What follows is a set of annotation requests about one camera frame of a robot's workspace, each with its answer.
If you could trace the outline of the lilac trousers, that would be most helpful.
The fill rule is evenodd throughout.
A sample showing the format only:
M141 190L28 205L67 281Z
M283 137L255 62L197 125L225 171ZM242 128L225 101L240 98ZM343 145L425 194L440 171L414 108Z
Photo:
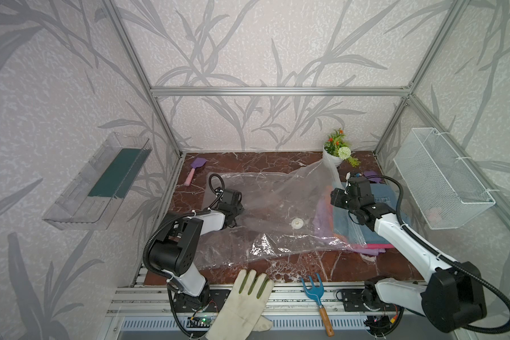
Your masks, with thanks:
M385 249L355 245L348 240L348 237L335 235L332 213L333 207L327 201L321 199L315 209L313 220L315 235L322 238L323 242L329 245L331 249L344 250L367 256L377 256L385 253Z

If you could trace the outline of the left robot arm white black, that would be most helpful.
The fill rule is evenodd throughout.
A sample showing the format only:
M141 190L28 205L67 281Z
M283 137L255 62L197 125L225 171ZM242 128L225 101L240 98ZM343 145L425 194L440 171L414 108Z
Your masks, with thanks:
M194 258L201 236L236 225L244 211L239 201L217 202L215 207L184 214L169 212L143 250L145 268L165 277L172 290L189 297L206 298L207 279Z

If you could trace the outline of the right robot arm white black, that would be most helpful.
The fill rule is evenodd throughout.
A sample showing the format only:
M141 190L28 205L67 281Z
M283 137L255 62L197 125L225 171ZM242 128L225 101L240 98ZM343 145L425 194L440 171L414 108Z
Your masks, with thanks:
M483 286L473 275L478 270L463 263L465 272L447 264L444 254L419 234L402 224L397 210L379 203L364 177L355 177L345 188L335 188L330 203L351 213L357 223L367 226L398 250L426 281L425 286L381 279L375 283L378 298L426 317L437 330L449 333L486 317Z

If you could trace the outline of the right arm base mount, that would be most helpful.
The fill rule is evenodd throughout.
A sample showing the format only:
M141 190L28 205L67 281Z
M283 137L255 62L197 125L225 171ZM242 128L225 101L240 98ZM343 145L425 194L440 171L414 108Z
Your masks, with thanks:
M394 317L399 314L402 308L398 305L383 302L376 292L376 283L383 279L385 279L385 276L376 276L365 280L362 286L338 289L335 291L334 297L343 304L345 312Z

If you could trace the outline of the pink garment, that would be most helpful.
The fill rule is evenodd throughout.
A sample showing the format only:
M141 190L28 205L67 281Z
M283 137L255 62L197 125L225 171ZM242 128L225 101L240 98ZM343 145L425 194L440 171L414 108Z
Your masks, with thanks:
M325 186L317 203L314 215L315 233L318 237L333 241L341 247L350 249L391 249L393 246L385 238L377 235L365 225L359 225L357 219L346 209L331 204L330 194L333 188Z

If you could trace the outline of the clear plastic vacuum bag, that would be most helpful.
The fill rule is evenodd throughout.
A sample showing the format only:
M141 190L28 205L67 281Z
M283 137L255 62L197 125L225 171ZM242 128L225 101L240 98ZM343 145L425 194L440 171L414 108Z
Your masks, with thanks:
M367 245L349 213L331 204L332 191L343 188L344 182L337 167L327 161L289 174L225 173L211 184L239 191L244 211L233 228L201 237L195 254L200 269Z

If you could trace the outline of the grey-blue garment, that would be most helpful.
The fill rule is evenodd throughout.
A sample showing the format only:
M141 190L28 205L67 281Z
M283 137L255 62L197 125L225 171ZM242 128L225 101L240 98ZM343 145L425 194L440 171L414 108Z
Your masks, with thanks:
M388 213L395 212L395 210L390 206L392 202L390 199L381 200L385 194L393 194L393 191L388 186L371 183L371 191L374 196L374 204L372 206L363 207L359 211L348 212L357 219L359 225L365 225L375 232L376 220Z

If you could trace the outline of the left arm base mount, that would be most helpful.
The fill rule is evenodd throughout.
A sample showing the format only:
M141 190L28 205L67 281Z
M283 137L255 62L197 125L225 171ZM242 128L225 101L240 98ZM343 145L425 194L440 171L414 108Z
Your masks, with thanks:
M200 296L189 296L185 293L177 293L173 295L174 311L176 313L194 313L202 310L204 312L219 313L231 290L214 289L203 290Z

